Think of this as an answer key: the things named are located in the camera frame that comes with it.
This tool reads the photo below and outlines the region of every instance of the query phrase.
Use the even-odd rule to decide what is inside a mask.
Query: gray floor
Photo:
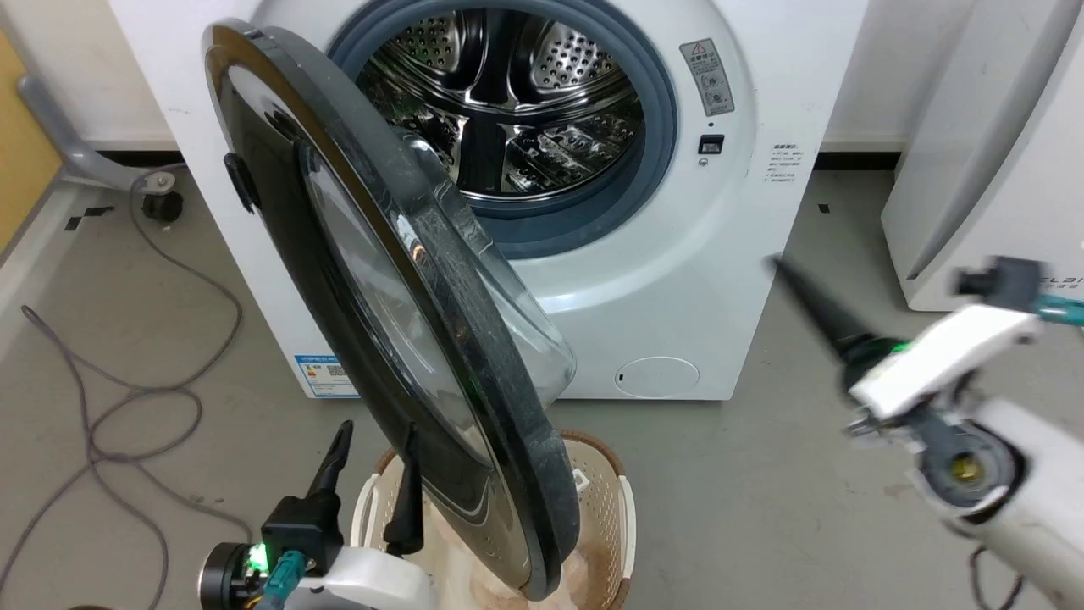
[[[788,250],[886,333],[908,337],[932,319],[905,312],[879,230],[890,174],[814,174]],[[306,400],[278,351],[206,209],[188,210],[163,247],[224,281],[246,307],[237,345],[195,385],[206,414],[194,438],[149,469],[183,494],[258,524],[308,483],[336,426],[358,421],[341,492],[359,491],[387,447],[357,402]],[[821,213],[828,203],[830,213]],[[150,255],[121,213],[90,218],[37,304],[73,348],[120,377],[180,379],[229,326],[227,303]],[[985,386],[1084,432],[1084,342],[1051,329],[988,369]],[[92,411],[124,390],[88,376]],[[76,389],[28,326],[0,363],[0,554],[80,464]],[[622,457],[636,494],[640,546],[627,608],[971,608],[965,557],[903,476],[900,450],[853,450],[826,353],[773,289],[733,401],[719,404],[559,403],[560,427],[593,433]],[[192,407],[162,398],[117,415],[116,449],[151,447],[183,429]],[[194,580],[229,527],[179,508],[125,467],[106,478],[165,529],[171,568],[162,608],[197,608]],[[4,608],[99,603],[142,608],[159,570],[152,535],[81,481],[41,523],[0,598]],[[988,571],[991,595],[1007,572]],[[1048,608],[1024,594],[1020,609]]]

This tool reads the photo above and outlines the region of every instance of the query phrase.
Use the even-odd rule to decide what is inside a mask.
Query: sticker
[[[317,399],[360,399],[335,356],[295,355],[294,360]]]
[[[700,101],[708,116],[734,112],[731,83],[726,80],[723,61],[719,59],[715,43],[710,38],[682,44],[681,54],[693,73],[696,88],[700,90]]]
[[[767,160],[764,181],[793,182],[797,179],[798,168],[804,160],[805,153],[798,147],[798,144],[775,144]]]

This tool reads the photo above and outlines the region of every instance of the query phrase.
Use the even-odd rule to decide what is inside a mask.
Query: caster wheel
[[[169,192],[164,195],[143,195],[143,216],[154,218],[166,224],[181,217],[184,210],[184,197],[180,193]]]

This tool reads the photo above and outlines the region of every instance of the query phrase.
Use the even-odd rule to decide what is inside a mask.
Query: plastic laundry basket
[[[528,602],[522,598],[494,598],[483,584],[491,576],[450,528],[435,520],[426,498],[425,548],[412,562],[426,569],[440,589],[441,609],[511,610],[575,607],[578,610],[617,610],[624,605],[636,555],[636,510],[632,488],[614,452],[597,439],[580,432],[562,432],[568,458],[575,470],[580,498],[580,543],[577,553],[566,560],[565,582],[550,599]],[[402,463],[388,452],[376,465],[376,472],[361,491],[350,528],[350,545],[384,548],[384,528],[391,519],[399,493]],[[577,561],[572,569],[570,562]],[[555,597],[564,597],[558,602]]]

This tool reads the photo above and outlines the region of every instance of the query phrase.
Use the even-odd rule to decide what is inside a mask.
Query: washing machine door
[[[326,56],[235,21],[205,42],[225,166],[345,373],[397,450],[417,425],[427,495],[475,555],[545,597],[579,535],[543,414],[571,380],[567,345],[431,148]]]

